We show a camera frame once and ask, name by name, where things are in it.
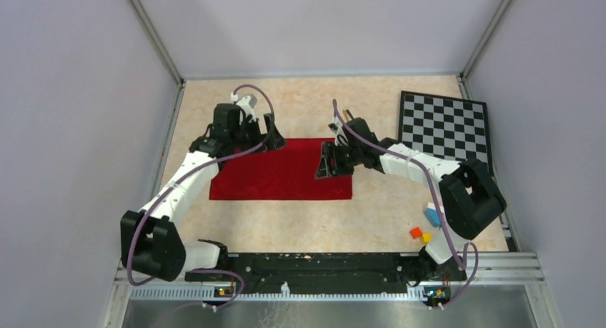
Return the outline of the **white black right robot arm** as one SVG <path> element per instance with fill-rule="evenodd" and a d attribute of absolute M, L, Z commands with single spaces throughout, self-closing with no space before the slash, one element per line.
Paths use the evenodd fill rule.
<path fill-rule="evenodd" d="M 362 118 L 345 121 L 335 116 L 329 129 L 335 138 L 322 144 L 316 179 L 350 176 L 362 165 L 429 189 L 441 232 L 419 253 L 419 270 L 428 279 L 439 279 L 451 259 L 463 265 L 457 253 L 507 207 L 487 164 L 479 159 L 440 159 L 396 139 L 378 140 Z"/>

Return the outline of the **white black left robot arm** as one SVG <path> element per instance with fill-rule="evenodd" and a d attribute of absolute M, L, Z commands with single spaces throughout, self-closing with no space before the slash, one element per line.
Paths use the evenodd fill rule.
<path fill-rule="evenodd" d="M 248 104 L 218 104 L 213 121 L 189 146 L 181 166 L 160 192 L 141 209 L 120 220 L 121 263 L 133 285 L 133 272 L 171 282 L 187 261 L 178 226 L 204 187 L 233 159 L 275 151 L 286 142 L 275 125 L 274 112 L 263 116 L 266 133 Z"/>

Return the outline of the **red cloth napkin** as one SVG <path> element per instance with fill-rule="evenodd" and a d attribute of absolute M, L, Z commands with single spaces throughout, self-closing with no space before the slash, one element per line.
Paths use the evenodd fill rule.
<path fill-rule="evenodd" d="M 228 161 L 210 184 L 213 201 L 328 201 L 353 197 L 351 176 L 316 179 L 322 143 L 331 138 L 291 138 L 276 151 Z"/>

